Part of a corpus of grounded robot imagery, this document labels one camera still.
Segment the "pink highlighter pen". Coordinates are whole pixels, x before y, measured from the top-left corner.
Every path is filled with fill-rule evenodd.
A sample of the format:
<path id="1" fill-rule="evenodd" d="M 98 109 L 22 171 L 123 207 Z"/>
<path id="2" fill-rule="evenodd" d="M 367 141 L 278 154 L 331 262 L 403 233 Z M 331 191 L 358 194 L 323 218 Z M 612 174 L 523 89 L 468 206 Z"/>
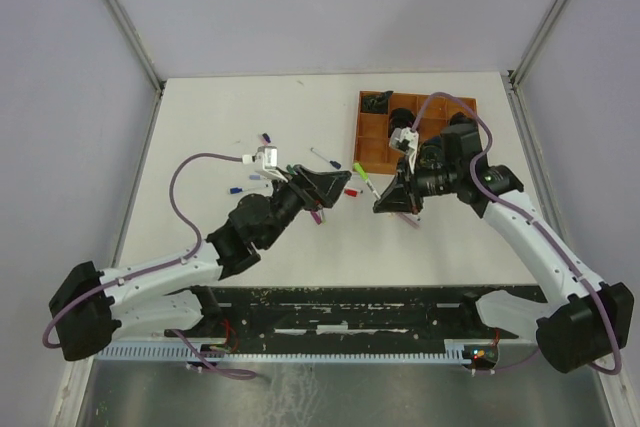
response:
<path id="1" fill-rule="evenodd" d="M 396 213 L 396 217 L 407 223 L 414 229 L 420 228 L 420 218 L 405 213 Z"/>

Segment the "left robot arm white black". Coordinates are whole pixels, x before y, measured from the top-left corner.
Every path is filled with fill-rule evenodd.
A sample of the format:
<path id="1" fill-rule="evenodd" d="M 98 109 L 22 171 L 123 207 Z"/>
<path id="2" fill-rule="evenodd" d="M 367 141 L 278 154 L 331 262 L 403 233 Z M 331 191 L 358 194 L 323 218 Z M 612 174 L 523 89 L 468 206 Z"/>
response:
<path id="1" fill-rule="evenodd" d="M 73 267 L 49 302 L 43 345 L 69 362 L 84 360 L 126 335 L 193 330 L 209 337 L 220 311 L 197 291 L 248 270 L 303 211 L 332 208 L 351 180 L 348 171 L 313 172 L 296 165 L 272 181 L 270 195 L 240 198 L 225 223 L 196 236 L 193 246 L 164 260 L 100 270 Z"/>

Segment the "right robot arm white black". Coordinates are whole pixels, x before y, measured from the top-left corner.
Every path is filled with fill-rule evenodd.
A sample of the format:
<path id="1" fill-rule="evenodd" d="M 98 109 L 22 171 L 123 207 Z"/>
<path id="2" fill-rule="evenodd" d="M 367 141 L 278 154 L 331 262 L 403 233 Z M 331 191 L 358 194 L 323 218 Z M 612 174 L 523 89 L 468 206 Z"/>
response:
<path id="1" fill-rule="evenodd" d="M 485 293 L 460 311 L 463 333 L 481 338 L 497 328 L 532 341 L 561 373 L 588 365 L 618 374 L 632 292 L 589 269 L 537 213 L 512 170 L 489 164 L 492 144 L 480 136 L 487 129 L 462 114 L 430 141 L 420 141 L 410 127 L 395 129 L 390 146 L 402 156 L 374 212 L 417 214 L 428 197 L 456 196 L 507 242 L 545 297 L 535 302 L 505 290 Z"/>

